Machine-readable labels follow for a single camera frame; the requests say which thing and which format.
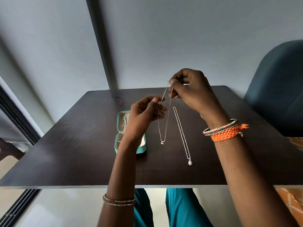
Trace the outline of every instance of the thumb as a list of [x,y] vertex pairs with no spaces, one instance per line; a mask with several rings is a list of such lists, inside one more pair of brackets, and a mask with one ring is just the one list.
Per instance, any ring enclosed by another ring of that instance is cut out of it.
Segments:
[[182,95],[186,91],[186,87],[183,84],[181,84],[181,82],[179,80],[176,80],[176,79],[170,80],[170,84],[173,87],[173,89],[176,90],[178,95],[180,95],[182,97]]
[[158,105],[158,99],[154,97],[148,104],[146,110],[144,111],[145,114],[148,114],[150,116],[153,116],[154,111],[156,110]]

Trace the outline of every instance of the dark wooden table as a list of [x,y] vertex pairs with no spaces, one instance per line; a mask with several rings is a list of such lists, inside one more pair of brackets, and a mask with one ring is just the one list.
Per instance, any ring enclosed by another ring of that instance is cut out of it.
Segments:
[[[106,187],[116,152],[117,115],[147,95],[165,88],[87,92],[1,179],[18,188]],[[303,153],[226,86],[215,94],[231,118],[250,125],[244,139],[260,170],[273,185],[303,185]],[[172,107],[176,106],[191,154],[188,165]],[[161,120],[164,132],[165,121]],[[172,99],[166,141],[160,144],[157,122],[146,131],[146,152],[137,155],[136,185],[144,187],[225,185],[214,144],[203,136],[200,115],[181,99]]]

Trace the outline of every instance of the teal jewelry box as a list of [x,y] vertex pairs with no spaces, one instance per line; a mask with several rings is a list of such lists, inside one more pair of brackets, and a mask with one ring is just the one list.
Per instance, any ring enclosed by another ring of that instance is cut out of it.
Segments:
[[[128,111],[120,111],[117,118],[117,130],[118,134],[116,135],[116,141],[115,141],[115,151],[118,152],[119,145],[121,143],[122,137],[124,135],[125,128],[127,126],[127,122],[129,119],[129,113]],[[145,140],[145,134],[142,137],[142,141],[140,146],[137,149],[137,154],[143,153],[146,151],[146,140]]]

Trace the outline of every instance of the bracelet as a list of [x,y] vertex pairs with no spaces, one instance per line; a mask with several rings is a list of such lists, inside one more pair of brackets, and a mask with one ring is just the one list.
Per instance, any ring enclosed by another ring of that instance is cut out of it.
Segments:
[[127,201],[116,201],[112,200],[106,197],[106,194],[103,195],[103,201],[106,204],[109,204],[111,206],[132,206],[134,205],[136,199],[127,200]]
[[238,124],[238,120],[237,119],[231,119],[231,123],[225,125],[225,126],[222,126],[222,127],[219,127],[219,128],[215,128],[213,130],[209,130],[210,128],[206,128],[204,131],[203,131],[203,134],[208,136],[208,135],[214,135],[214,134],[217,134],[217,133],[220,133],[220,132],[223,132],[227,129],[230,129],[230,128],[233,128],[235,127],[237,124]]
[[217,142],[217,141],[223,141],[223,140],[230,139],[230,138],[236,136],[237,134],[240,134],[241,137],[243,137],[241,130],[247,129],[247,128],[249,128],[249,126],[247,124],[242,124],[241,126],[234,126],[232,128],[228,128],[220,133],[211,135],[211,139],[214,142]]

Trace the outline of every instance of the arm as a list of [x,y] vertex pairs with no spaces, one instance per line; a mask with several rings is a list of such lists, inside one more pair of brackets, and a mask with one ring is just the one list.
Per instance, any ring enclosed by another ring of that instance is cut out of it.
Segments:
[[[170,97],[182,98],[201,114],[210,129],[229,123],[229,117],[201,71],[182,69],[172,77],[171,84],[174,90]],[[239,135],[214,144],[244,227],[298,227],[274,187],[258,171]]]
[[[149,124],[164,118],[167,109],[158,104],[161,97],[148,96],[131,106],[128,124],[118,148],[106,196],[113,200],[134,199],[136,174],[136,151]],[[97,226],[134,226],[134,206],[111,206],[104,204]]]

